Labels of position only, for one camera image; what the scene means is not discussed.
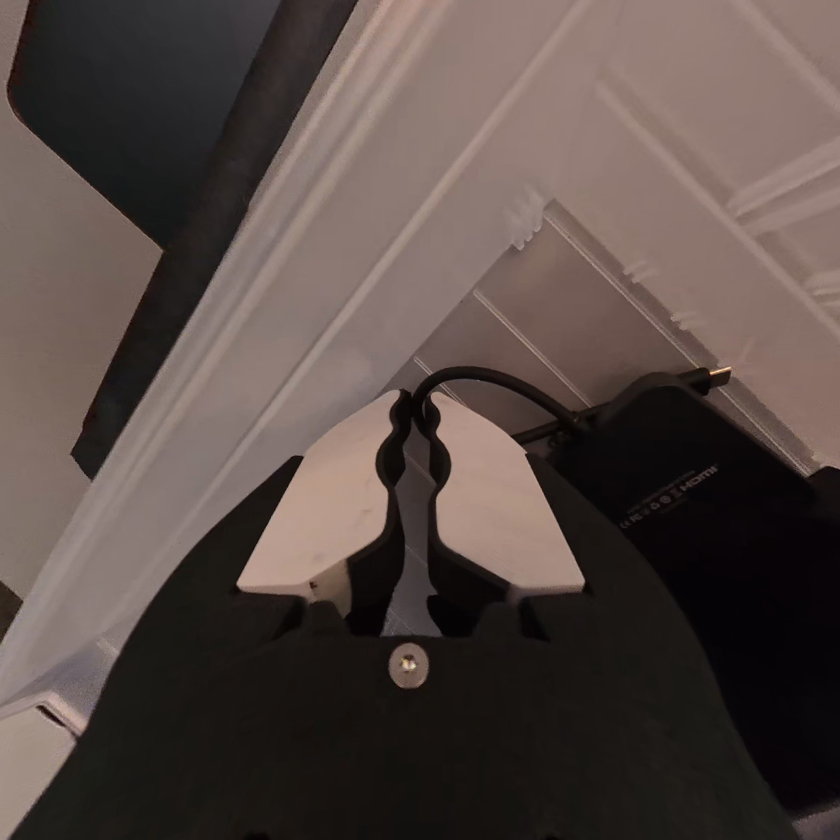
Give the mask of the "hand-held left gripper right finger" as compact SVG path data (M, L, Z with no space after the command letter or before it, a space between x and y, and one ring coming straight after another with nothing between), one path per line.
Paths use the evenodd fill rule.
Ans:
M423 401L429 473L427 609L470 635L489 607L578 595L585 577L529 462L505 430L455 399Z

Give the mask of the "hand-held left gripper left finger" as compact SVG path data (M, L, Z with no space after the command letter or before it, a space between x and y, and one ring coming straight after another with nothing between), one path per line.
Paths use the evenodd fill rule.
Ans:
M237 588L330 602L353 634L378 635L405 564L396 486L412 424L410 392L392 390L312 444Z

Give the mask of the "black HDMI adapter hub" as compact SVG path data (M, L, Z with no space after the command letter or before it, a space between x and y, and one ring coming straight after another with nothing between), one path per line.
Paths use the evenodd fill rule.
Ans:
M573 413L529 383L475 366L429 375L517 393L553 422L549 463L640 550L689 619L762 775L796 816L838 802L838 469L803 477L706 397L729 370L640 377Z

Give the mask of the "clear plastic bin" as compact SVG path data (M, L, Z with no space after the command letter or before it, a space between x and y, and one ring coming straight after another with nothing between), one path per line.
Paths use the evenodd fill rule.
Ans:
M18 126L199 269L2 643L84 729L236 503L387 386L489 363L594 404L678 362L838 466L838 2L25 2Z

